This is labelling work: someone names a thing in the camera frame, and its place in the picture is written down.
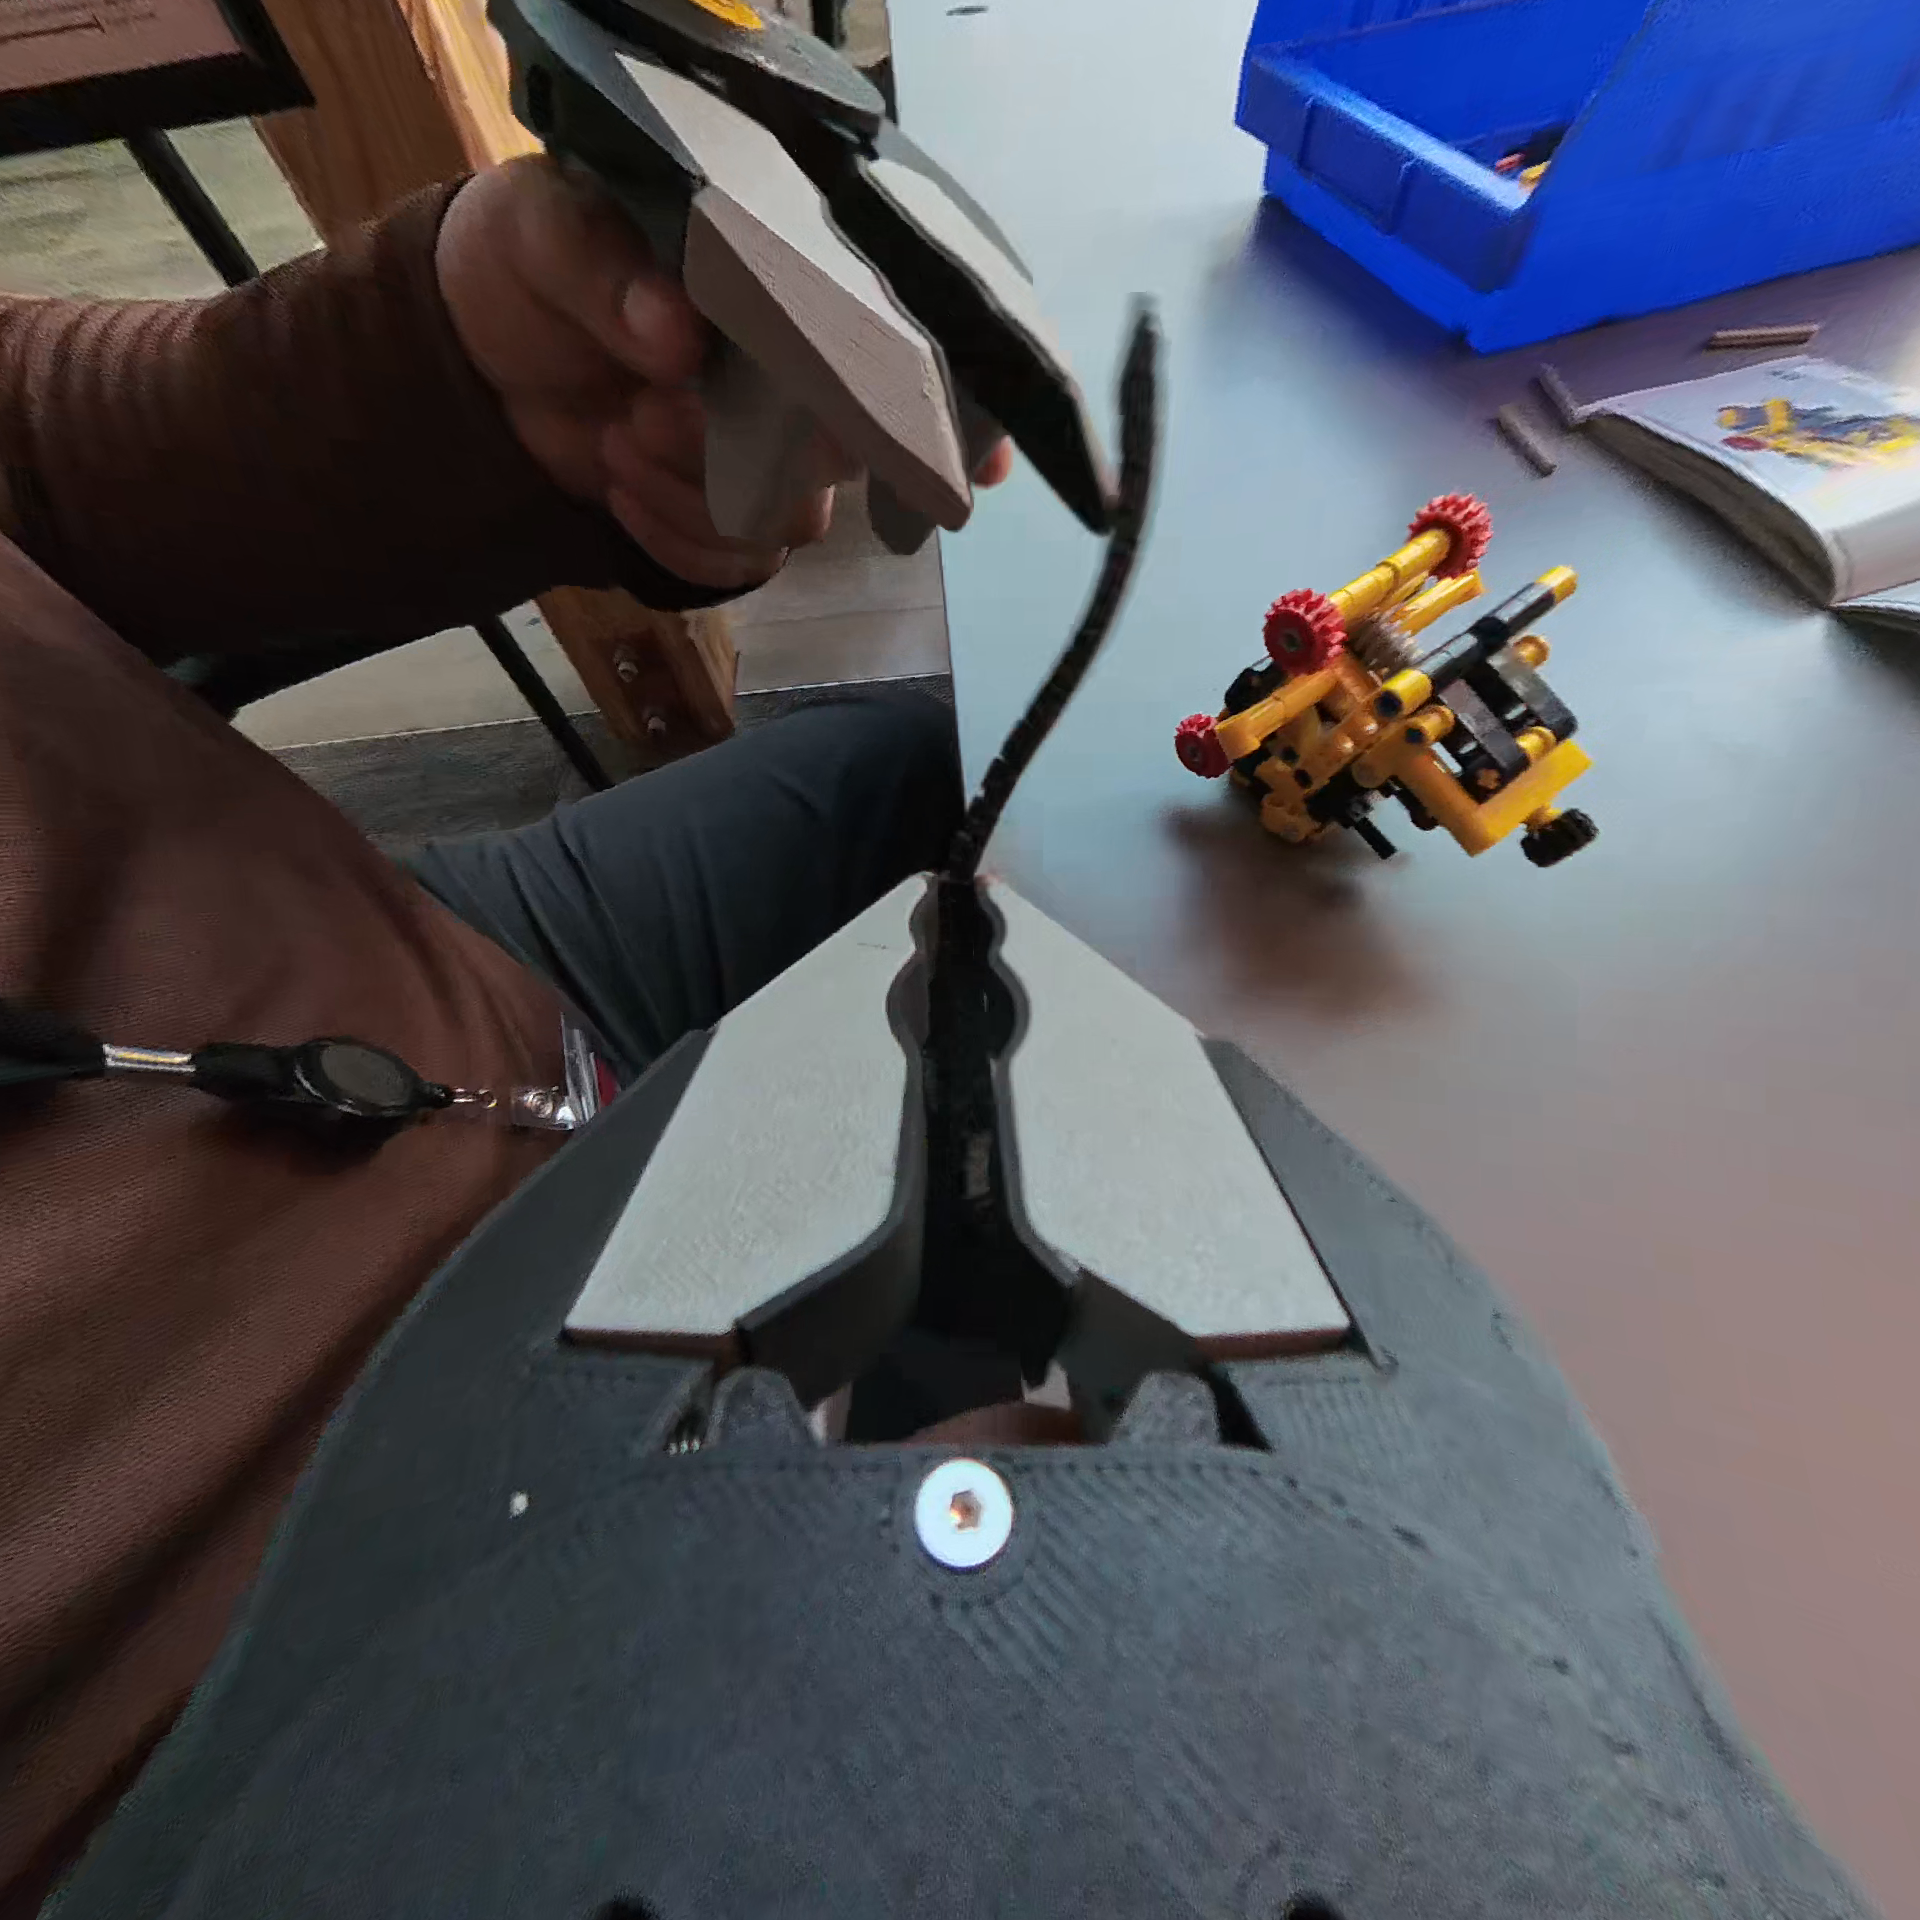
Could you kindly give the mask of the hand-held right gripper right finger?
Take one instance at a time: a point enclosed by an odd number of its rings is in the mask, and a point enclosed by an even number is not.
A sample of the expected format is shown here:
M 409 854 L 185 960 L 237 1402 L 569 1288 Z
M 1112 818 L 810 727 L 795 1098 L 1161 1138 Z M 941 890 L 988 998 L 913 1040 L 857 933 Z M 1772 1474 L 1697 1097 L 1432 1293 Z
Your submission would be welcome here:
M 1348 1348 L 1353 1313 L 1197 1028 L 1010 885 L 980 908 L 1013 1020 L 992 1055 L 1006 1210 L 1064 1292 L 1043 1370 L 1086 1432 L 1152 1374 Z

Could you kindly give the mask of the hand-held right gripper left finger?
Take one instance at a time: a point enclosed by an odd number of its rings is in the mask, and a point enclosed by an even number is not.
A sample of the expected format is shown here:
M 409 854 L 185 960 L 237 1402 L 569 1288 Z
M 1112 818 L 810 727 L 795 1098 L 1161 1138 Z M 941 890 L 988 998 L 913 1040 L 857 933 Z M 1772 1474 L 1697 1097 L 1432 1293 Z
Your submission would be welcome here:
M 566 1338 L 850 1388 L 922 1292 L 929 1192 L 924 874 L 704 1040 Z

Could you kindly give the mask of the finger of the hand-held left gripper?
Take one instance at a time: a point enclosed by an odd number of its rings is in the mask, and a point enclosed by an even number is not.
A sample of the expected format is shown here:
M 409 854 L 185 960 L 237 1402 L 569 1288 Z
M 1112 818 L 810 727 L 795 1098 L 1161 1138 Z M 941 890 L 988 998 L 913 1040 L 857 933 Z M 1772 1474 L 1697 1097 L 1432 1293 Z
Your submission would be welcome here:
M 670 66 L 617 63 L 698 175 L 680 270 L 726 344 L 707 392 L 716 525 L 768 537 L 825 486 L 825 453 L 840 448 L 869 476 L 886 544 L 962 527 L 974 453 L 941 346 L 836 229 L 776 129 Z
M 994 217 L 902 133 L 857 159 L 857 245 L 939 344 L 957 394 L 1013 441 L 1090 532 L 1113 469 L 1037 285 Z

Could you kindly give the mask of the person's left forearm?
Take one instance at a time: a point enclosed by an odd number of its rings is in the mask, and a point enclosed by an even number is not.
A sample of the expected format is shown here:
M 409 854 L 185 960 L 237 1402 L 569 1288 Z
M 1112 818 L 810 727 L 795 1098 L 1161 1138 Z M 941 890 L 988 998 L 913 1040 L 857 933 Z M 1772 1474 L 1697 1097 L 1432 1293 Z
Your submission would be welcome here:
M 514 439 L 448 320 L 459 183 L 197 301 L 4 298 L 4 650 L 409 639 L 544 591 L 707 607 Z

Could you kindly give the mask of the yellow black lego model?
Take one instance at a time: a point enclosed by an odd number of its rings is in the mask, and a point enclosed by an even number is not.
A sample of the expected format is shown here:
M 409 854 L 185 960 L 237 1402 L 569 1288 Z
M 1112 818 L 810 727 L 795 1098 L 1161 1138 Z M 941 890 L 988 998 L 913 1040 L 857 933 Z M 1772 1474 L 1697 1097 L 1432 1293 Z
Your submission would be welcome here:
M 1385 801 L 1470 857 L 1510 841 L 1549 871 L 1589 847 L 1598 824 L 1568 791 L 1593 760 L 1546 678 L 1540 632 L 1578 570 L 1549 566 L 1486 604 L 1491 541 L 1488 506 L 1442 493 L 1360 576 L 1280 594 L 1265 612 L 1265 656 L 1217 710 L 1174 727 L 1182 768 L 1233 782 L 1262 829 L 1294 847 L 1348 831 L 1388 860 Z

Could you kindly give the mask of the lego instruction booklet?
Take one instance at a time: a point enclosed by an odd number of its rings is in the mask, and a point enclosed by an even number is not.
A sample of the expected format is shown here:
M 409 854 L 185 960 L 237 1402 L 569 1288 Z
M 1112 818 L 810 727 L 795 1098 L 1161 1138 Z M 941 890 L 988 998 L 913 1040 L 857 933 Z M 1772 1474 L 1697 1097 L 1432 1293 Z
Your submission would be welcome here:
M 1915 632 L 1915 388 L 1795 354 L 1598 400 L 1578 421 L 1814 605 Z

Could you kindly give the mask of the person's left hand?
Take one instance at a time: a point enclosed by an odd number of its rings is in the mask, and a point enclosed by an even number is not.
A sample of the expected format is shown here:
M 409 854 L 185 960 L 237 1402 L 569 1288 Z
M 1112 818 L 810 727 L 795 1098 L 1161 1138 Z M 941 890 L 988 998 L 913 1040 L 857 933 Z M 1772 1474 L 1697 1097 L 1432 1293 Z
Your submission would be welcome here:
M 707 493 L 709 332 L 592 181 L 517 157 L 452 194 L 434 250 L 448 320 L 514 439 L 691 584 L 748 591 L 833 527 L 836 478 L 768 537 L 724 534 Z

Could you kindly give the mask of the clear badge holder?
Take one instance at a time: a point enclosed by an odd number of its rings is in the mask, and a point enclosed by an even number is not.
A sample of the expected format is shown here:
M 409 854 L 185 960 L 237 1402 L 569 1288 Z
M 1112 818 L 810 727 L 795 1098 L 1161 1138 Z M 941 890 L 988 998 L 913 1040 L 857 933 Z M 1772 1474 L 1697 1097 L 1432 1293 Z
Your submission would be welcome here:
M 496 1114 L 517 1134 L 572 1135 L 604 1112 L 621 1089 L 601 1036 L 572 1012 L 561 1017 L 561 1076 L 522 1084 L 499 1097 Z

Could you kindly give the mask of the person's leg in dark pants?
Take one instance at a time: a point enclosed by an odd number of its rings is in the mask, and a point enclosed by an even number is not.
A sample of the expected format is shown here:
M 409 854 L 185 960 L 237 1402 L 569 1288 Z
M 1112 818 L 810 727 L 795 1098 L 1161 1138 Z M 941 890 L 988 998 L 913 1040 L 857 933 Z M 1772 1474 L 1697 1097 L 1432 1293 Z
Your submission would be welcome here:
M 632 1084 L 938 871 L 962 812 L 954 709 L 878 684 L 400 864 L 556 986 Z

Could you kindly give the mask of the wooden table leg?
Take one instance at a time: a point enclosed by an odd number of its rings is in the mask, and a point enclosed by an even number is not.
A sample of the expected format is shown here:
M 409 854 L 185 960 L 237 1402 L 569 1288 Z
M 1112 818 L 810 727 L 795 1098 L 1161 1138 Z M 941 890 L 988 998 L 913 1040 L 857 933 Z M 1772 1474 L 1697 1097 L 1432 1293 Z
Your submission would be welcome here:
M 314 104 L 254 121 L 326 245 L 390 204 L 538 153 L 513 112 L 510 63 L 480 1 L 269 1 Z M 662 612 L 626 591 L 538 599 L 613 733 L 644 764 L 737 732 L 737 647 L 722 610 Z

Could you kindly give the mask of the black metal stand leg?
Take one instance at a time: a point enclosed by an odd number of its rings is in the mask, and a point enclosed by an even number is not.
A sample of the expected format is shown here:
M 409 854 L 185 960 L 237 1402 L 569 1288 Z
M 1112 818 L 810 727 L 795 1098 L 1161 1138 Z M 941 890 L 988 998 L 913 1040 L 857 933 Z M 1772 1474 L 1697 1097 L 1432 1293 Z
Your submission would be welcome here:
M 141 129 L 126 135 L 124 142 L 139 174 L 144 174 L 144 177 L 156 186 L 163 204 L 173 213 L 193 245 L 204 254 L 205 262 L 221 276 L 221 280 L 234 287 L 257 276 L 258 268 L 249 249 L 218 210 L 202 181 L 190 170 L 173 140 L 163 129 Z M 572 724 L 563 710 L 561 697 L 544 681 L 533 657 L 528 657 L 518 639 L 508 629 L 506 620 L 501 615 L 482 616 L 474 624 L 474 632 L 514 684 L 517 693 L 528 703 L 539 727 L 561 748 L 572 769 L 586 780 L 590 791 L 608 791 L 613 785 L 608 768 Z M 236 718 L 244 706 L 258 700 L 318 678 L 320 674 L 344 664 L 373 657 L 377 650 L 380 648 L 373 645 L 315 639 L 300 642 L 292 648 L 277 648 L 266 664 L 219 668 L 209 660 L 185 660 L 173 670 L 173 674 L 180 684 L 197 690 L 218 713 Z

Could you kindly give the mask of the person's brown shirt torso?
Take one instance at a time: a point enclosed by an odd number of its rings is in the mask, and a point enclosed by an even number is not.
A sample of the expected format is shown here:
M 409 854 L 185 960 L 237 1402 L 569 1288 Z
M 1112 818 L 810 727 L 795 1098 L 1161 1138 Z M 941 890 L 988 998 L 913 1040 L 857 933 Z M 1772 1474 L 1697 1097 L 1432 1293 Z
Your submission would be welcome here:
M 561 1078 L 539 978 L 12 544 L 2 889 L 4 1006 L 100 1040 L 352 1037 L 457 1087 Z M 178 1717 L 384 1328 L 556 1142 L 4 1089 L 4 1916 Z

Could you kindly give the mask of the dark framed sign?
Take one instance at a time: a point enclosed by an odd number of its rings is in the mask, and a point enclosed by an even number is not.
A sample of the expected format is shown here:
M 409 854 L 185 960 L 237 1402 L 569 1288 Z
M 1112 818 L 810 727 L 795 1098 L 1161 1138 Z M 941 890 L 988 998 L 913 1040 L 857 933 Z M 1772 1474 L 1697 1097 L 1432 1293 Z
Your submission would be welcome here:
M 315 102 L 258 1 L 4 1 L 2 154 Z

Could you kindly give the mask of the blue plastic storage bin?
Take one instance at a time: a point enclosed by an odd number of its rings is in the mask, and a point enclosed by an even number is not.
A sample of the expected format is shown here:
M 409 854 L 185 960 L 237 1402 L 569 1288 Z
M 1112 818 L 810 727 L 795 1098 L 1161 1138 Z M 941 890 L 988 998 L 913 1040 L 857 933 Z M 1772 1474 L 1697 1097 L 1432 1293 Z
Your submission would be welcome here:
M 1262 1 L 1234 117 L 1268 198 L 1499 352 L 1912 249 L 1915 97 L 1915 1 Z

